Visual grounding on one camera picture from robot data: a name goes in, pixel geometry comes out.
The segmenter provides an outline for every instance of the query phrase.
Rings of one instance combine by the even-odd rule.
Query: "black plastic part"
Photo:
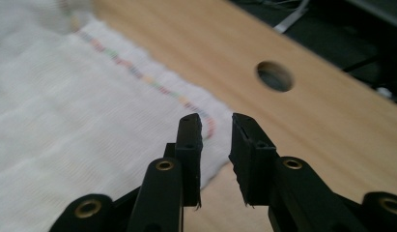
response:
[[[124,232],[128,226],[128,219],[131,216],[140,187],[114,201],[114,211],[111,215],[111,226],[109,231]]]
[[[101,194],[89,194],[71,202],[59,216],[50,232],[106,232],[111,222],[113,202]]]
[[[150,163],[129,219],[127,232],[182,231],[183,177],[176,159]]]
[[[234,113],[229,159],[240,184],[243,200],[249,205],[268,205],[276,147],[251,117]]]
[[[175,145],[175,158],[183,166],[184,206],[201,207],[202,124],[198,114],[180,120]]]
[[[274,232],[295,232],[298,231],[288,209],[277,210],[269,206],[268,217]]]
[[[175,143],[167,143],[164,151],[165,158],[174,158],[175,157]]]
[[[305,161],[280,158],[274,170],[273,184],[281,201],[270,205],[287,209],[299,232],[368,231]]]
[[[361,204],[367,224],[373,231],[397,232],[397,195],[388,192],[370,192]]]

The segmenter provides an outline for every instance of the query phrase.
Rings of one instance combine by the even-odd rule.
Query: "table hole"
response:
[[[294,86],[292,75],[282,65],[264,61],[256,67],[258,77],[271,89],[278,92],[290,91]]]

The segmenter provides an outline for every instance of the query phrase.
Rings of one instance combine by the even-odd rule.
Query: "wooden table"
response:
[[[306,160],[337,193],[397,194],[397,105],[267,25],[221,0],[97,0],[98,17],[234,111],[254,117],[281,156]],[[255,67],[273,61],[294,88],[266,87]],[[272,231],[266,207],[245,207],[232,165],[186,210],[184,231]]]

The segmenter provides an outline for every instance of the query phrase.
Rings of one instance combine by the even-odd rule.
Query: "screw hole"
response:
[[[380,199],[380,204],[390,213],[397,215],[397,200],[389,197],[383,197]]]
[[[96,199],[85,200],[75,208],[74,214],[78,218],[89,218],[101,209],[101,202]]]
[[[167,170],[172,169],[173,167],[174,167],[174,163],[172,163],[170,161],[161,161],[156,164],[156,169],[158,169],[160,171],[167,171]]]
[[[283,161],[283,164],[291,169],[301,169],[303,167],[303,165],[301,164],[301,162],[294,160],[294,159],[285,159]]]

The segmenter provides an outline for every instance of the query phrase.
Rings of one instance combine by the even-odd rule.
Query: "white cloth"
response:
[[[230,151],[222,102],[94,19],[87,1],[64,4],[0,0],[0,231],[48,231],[82,195],[135,189],[187,114],[207,137],[202,186]]]

